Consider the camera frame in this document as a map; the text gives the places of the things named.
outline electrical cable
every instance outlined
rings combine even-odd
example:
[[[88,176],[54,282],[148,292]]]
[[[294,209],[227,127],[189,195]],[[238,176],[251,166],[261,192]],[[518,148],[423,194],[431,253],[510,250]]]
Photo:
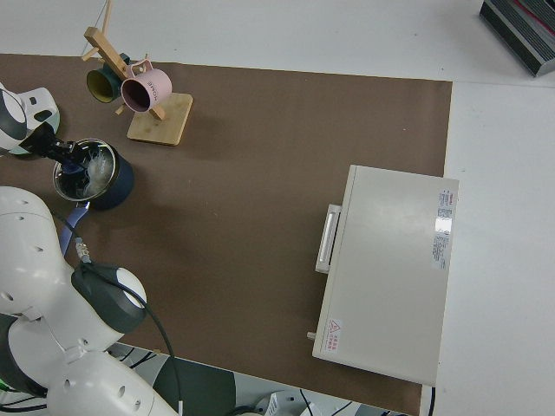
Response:
[[[13,406],[13,405],[17,405],[19,403],[23,403],[24,401],[29,401],[29,400],[33,400],[33,399],[43,399],[43,397],[31,396],[31,397],[27,397],[25,399],[12,401],[11,403],[2,403],[2,404],[0,404],[0,406]]]
[[[432,399],[430,400],[430,410],[428,411],[428,416],[432,416],[434,414],[434,407],[435,407],[435,387],[432,387]]]
[[[23,412],[33,412],[35,410],[46,409],[46,405],[37,405],[29,407],[4,407],[0,405],[0,412],[6,413],[23,413]]]
[[[310,403],[304,396],[303,389],[299,388],[299,391],[301,392],[301,396],[303,396],[303,400],[304,400],[304,403],[306,404],[306,408],[309,409],[310,416],[314,416],[314,414],[312,414],[312,409],[310,409]]]
[[[341,409],[336,410],[335,412],[333,412],[330,416],[336,416],[336,414],[342,412],[343,410],[345,410],[350,404],[352,404],[353,402],[350,401],[349,403],[347,403],[345,406],[343,406]]]
[[[68,229],[71,231],[72,236],[75,236],[77,238],[81,238],[81,236],[79,234],[77,234],[77,230],[75,229],[75,227],[73,225],[71,225],[68,220],[66,218],[64,218],[61,214],[57,213],[56,211],[52,211],[50,210],[50,214],[52,214],[52,217],[60,220],[63,222],[63,224],[68,227]]]
[[[152,352],[148,352],[147,355],[145,355],[144,357],[142,357],[140,360],[138,360],[137,362],[135,362],[133,365],[129,366],[129,368],[135,368],[138,367],[140,364],[142,364],[143,362],[147,362],[148,360],[152,360],[154,357],[156,357],[157,355],[154,354],[152,355]]]
[[[132,347],[132,348],[129,350],[129,352],[128,352],[127,354],[125,354],[125,355],[123,356],[123,358],[122,358],[120,361],[125,361],[125,360],[128,358],[128,356],[131,355],[131,353],[132,353],[134,350],[135,350],[135,347]]]
[[[182,406],[183,406],[182,397],[183,396],[182,396],[182,393],[181,393],[180,375],[179,375],[179,371],[177,369],[177,358],[175,357],[175,353],[173,352],[172,344],[171,344],[171,342],[170,342],[170,340],[167,336],[166,330],[162,326],[162,323],[160,322],[160,319],[158,318],[158,316],[151,310],[150,305],[148,305],[148,303],[146,303],[145,300],[142,297],[140,297],[137,293],[135,293],[132,289],[128,288],[126,285],[121,284],[119,282],[114,282],[114,281],[110,280],[109,278],[107,278],[106,276],[104,276],[99,270],[97,270],[95,267],[93,267],[92,261],[91,261],[91,263],[81,262],[81,266],[84,269],[93,273],[94,275],[98,276],[104,283],[115,286],[116,288],[121,289],[124,292],[131,295],[132,297],[134,297],[136,299],[136,301],[138,303],[140,303],[140,305],[146,310],[146,312],[153,319],[154,324],[156,325],[156,327],[160,331],[160,334],[162,335],[162,338],[164,339],[164,342],[166,343],[167,351],[168,351],[168,353],[169,353],[169,355],[172,359],[173,371],[175,373],[175,381],[176,381],[177,391],[178,391],[179,414],[182,414],[182,412],[183,412],[182,411]]]
[[[238,406],[226,413],[225,416],[239,416],[243,413],[253,413],[255,410],[255,406]]]

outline dark green mug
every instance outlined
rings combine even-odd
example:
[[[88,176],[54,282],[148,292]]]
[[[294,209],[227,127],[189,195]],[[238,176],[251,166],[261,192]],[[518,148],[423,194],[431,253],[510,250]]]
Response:
[[[121,59],[129,64],[129,56],[120,54]],[[87,74],[88,91],[101,102],[112,102],[121,95],[120,77],[105,63],[100,69],[93,69]]]

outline wooden base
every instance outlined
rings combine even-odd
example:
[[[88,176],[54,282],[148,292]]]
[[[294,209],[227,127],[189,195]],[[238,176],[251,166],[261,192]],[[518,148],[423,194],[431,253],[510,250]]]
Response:
[[[166,111],[164,120],[156,120],[149,113],[135,113],[127,136],[131,140],[177,146],[192,105],[190,94],[172,93],[161,104]]]

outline mug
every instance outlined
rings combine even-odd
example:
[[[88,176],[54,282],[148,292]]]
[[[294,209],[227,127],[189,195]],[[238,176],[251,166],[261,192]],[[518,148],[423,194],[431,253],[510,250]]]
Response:
[[[147,70],[135,74],[133,67],[144,64]],[[172,82],[161,69],[153,68],[148,59],[127,66],[128,78],[121,84],[121,98],[137,113],[144,113],[157,106],[172,93]]]
[[[120,54],[121,59],[129,64],[129,56]],[[100,69],[93,69],[87,74],[88,91],[101,102],[112,102],[121,94],[121,79],[107,63]]]

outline cable connector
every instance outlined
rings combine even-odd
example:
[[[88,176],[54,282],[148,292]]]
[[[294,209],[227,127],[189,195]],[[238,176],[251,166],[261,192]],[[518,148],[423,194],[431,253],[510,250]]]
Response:
[[[87,245],[83,242],[81,237],[75,238],[75,250],[77,251],[77,256],[79,259],[84,263],[91,263],[90,262],[90,255],[88,252]]]

